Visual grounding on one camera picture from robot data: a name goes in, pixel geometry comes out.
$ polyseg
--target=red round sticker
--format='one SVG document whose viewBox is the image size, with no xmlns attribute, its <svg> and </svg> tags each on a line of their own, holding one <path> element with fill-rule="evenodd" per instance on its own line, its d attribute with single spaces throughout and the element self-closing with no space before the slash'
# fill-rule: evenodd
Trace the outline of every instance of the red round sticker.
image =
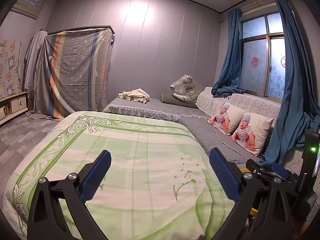
<svg viewBox="0 0 320 240">
<path fill-rule="evenodd" d="M 257 58 L 257 57 L 253 57 L 251 59 L 251 65 L 254 66 L 254 67 L 257 67 L 260 63 L 260 60 Z"/>
<path fill-rule="evenodd" d="M 283 56 L 283 57 L 281 58 L 281 65 L 282 65 L 283 67 L 285 67 L 285 56 Z"/>
</svg>

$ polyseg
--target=pile of clothes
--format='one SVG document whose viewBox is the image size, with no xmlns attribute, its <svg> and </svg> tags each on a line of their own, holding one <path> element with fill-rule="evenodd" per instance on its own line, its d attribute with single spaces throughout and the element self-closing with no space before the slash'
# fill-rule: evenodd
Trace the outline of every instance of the pile of clothes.
<svg viewBox="0 0 320 240">
<path fill-rule="evenodd" d="M 145 104 L 150 101 L 150 96 L 141 88 L 134 89 L 130 92 L 123 91 L 123 93 L 119 93 L 117 96 L 128 101 L 136 101 Z"/>
</svg>

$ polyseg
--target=yellow object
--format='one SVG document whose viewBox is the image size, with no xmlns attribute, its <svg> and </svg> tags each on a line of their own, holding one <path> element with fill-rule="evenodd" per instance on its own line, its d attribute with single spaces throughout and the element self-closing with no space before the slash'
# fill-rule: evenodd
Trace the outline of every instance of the yellow object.
<svg viewBox="0 0 320 240">
<path fill-rule="evenodd" d="M 249 173 L 251 173 L 251 171 L 249 171 L 248 169 L 241 169 L 240 170 L 242 173 L 246 173 L 246 172 L 249 172 Z M 256 210 L 256 209 L 254 209 L 254 208 L 251 208 L 251 210 L 250 210 L 250 215 L 252 215 L 252 216 L 257 216 L 257 212 L 258 212 L 258 210 Z"/>
</svg>

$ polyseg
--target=window pane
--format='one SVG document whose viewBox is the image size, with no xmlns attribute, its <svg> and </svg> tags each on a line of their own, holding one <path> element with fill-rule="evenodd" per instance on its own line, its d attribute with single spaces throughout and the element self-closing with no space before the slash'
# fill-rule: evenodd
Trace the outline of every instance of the window pane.
<svg viewBox="0 0 320 240">
<path fill-rule="evenodd" d="M 282 100 L 285 78 L 284 38 L 271 39 L 271 72 L 269 74 L 267 96 Z"/>
<path fill-rule="evenodd" d="M 242 24 L 243 38 L 267 34 L 264 17 L 253 19 Z"/>
<path fill-rule="evenodd" d="M 269 33 L 283 33 L 282 21 L 280 13 L 267 15 Z"/>
<path fill-rule="evenodd" d="M 266 76 L 266 39 L 244 43 L 240 88 L 264 93 Z"/>
</svg>

